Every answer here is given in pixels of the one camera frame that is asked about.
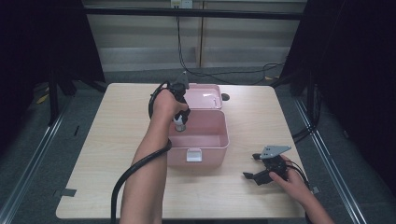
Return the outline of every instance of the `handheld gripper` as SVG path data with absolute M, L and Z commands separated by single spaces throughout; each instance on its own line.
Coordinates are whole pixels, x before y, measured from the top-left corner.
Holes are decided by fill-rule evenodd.
M 187 79 L 187 74 L 186 72 L 183 72 L 182 74 L 180 74 L 177 79 L 170 83 L 169 81 L 165 81 L 163 84 L 161 84 L 157 90 L 155 90 L 154 93 L 151 94 L 151 98 L 149 100 L 148 103 L 148 115 L 151 118 L 152 116 L 152 107 L 154 105 L 154 101 L 155 98 L 157 97 L 157 95 L 161 92 L 161 90 L 163 89 L 168 89 L 170 92 L 172 92 L 172 94 L 175 96 L 175 99 L 178 102 L 181 102 L 183 104 L 186 104 L 186 99 L 184 98 L 184 94 L 186 94 L 186 90 L 189 89 L 189 81 Z M 184 132 L 186 130 L 186 123 L 190 114 L 190 109 L 187 109 L 186 111 L 179 111 L 174 119 L 173 122 L 175 123 L 175 129 L 178 132 Z

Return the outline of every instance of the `pink storage box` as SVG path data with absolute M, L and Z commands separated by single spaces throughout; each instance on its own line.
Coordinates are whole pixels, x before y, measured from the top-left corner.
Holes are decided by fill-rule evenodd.
M 219 86 L 190 84 L 185 98 L 191 110 L 187 128 L 180 133 L 172 123 L 169 139 L 173 147 L 168 151 L 168 165 L 220 166 L 230 140 Z

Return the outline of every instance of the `skin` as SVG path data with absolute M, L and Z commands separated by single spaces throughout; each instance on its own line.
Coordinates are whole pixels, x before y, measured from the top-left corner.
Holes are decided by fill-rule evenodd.
M 287 157 L 282 156 L 282 158 L 287 165 L 292 165 Z M 300 175 L 295 170 L 288 169 L 287 176 L 288 181 L 285 181 L 276 173 L 270 173 L 270 177 L 304 208 L 313 223 L 334 223 L 318 199 L 306 187 Z
M 188 106 L 163 90 L 157 96 L 148 130 L 139 145 L 132 164 L 166 146 L 172 118 Z M 166 153 L 149 162 L 125 182 L 120 223 L 162 223 L 163 192 L 166 182 Z
M 132 164 L 166 146 L 173 116 L 188 106 L 163 90 L 157 96 L 146 135 L 140 143 Z M 125 182 L 120 211 L 120 224 L 159 224 L 163 217 L 163 193 L 166 183 L 166 153 L 149 162 Z M 288 181 L 275 173 L 271 178 L 305 209 L 313 223 L 333 223 L 320 202 L 305 186 L 294 170 L 287 172 Z

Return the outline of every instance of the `electrical outlet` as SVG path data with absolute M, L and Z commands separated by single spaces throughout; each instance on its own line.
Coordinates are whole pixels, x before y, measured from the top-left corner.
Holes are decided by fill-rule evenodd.
M 181 0 L 181 8 L 192 8 L 192 0 Z
M 181 8 L 181 0 L 171 0 L 171 8 Z

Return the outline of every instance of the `wooden table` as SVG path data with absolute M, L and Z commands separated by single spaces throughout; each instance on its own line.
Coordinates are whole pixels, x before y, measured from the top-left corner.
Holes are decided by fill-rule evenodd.
M 149 125 L 149 96 L 157 84 L 111 84 L 98 109 L 67 189 L 57 208 L 59 218 L 109 218 L 111 192 L 130 166 Z M 212 169 L 168 168 L 163 199 L 164 219 L 288 218 L 304 210 L 276 183 L 257 186 L 242 172 L 264 170 L 253 153 L 267 145 L 288 145 L 284 153 L 301 167 L 300 157 L 274 89 L 220 86 L 230 145 L 224 162 Z M 120 216 L 122 189 L 118 199 Z

